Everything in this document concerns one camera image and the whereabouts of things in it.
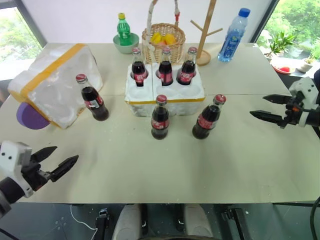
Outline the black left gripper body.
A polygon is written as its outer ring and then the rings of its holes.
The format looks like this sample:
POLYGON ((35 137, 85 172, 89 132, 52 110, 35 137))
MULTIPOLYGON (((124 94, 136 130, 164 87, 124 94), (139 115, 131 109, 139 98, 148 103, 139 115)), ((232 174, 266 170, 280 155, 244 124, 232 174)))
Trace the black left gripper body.
POLYGON ((35 192, 51 179, 49 172, 41 170, 41 161, 35 154, 32 154, 29 164, 21 169, 23 178, 35 192))

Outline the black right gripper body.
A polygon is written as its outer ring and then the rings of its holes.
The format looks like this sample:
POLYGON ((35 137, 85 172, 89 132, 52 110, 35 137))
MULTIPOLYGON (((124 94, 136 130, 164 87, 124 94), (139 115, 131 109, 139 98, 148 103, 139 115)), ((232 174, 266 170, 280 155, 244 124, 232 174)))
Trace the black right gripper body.
POLYGON ((285 128, 288 124, 297 125, 299 123, 300 117, 304 111, 304 99, 305 96, 301 91, 298 91, 295 96, 286 96, 284 98, 286 116, 279 124, 280 128, 285 128))

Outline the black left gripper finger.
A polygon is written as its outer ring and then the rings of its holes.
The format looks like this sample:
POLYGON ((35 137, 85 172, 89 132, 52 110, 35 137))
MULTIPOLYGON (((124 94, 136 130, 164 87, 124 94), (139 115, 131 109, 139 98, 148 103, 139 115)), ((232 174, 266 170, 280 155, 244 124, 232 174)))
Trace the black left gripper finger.
POLYGON ((49 179, 52 182, 56 182, 57 180, 59 180, 76 164, 78 158, 79 158, 79 155, 75 155, 61 162, 56 169, 50 172, 49 179))
POLYGON ((47 159, 57 148, 57 146, 48 146, 42 148, 31 155, 30 161, 40 163, 43 160, 47 159))

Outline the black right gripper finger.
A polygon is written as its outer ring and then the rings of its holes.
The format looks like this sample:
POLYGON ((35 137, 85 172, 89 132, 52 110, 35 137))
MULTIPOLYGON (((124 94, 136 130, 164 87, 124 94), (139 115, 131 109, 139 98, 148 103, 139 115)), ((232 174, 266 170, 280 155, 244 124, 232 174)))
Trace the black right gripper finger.
POLYGON ((280 115, 272 114, 271 112, 268 112, 268 111, 253 110, 253 111, 250 111, 249 113, 259 120, 276 124, 280 128, 285 128, 287 125, 280 115))
POLYGON ((286 96, 281 94, 270 94, 263 97, 264 100, 267 100, 274 104, 287 104, 292 96, 286 96))

